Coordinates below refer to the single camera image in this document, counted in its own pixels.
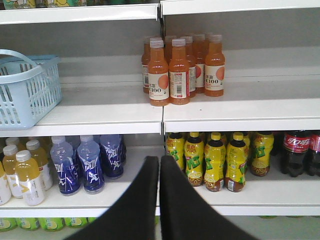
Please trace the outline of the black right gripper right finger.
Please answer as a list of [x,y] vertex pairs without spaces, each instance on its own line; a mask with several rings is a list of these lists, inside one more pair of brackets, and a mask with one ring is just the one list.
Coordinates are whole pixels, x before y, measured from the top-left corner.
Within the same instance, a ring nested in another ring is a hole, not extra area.
[[161,157],[159,181],[162,239],[256,239],[216,212],[191,186],[172,156]]

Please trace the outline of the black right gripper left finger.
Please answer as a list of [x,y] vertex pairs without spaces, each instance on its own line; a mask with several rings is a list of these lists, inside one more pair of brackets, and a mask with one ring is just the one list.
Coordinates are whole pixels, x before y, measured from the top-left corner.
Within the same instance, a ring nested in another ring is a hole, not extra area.
[[159,158],[147,156],[120,198],[67,240],[154,240]]

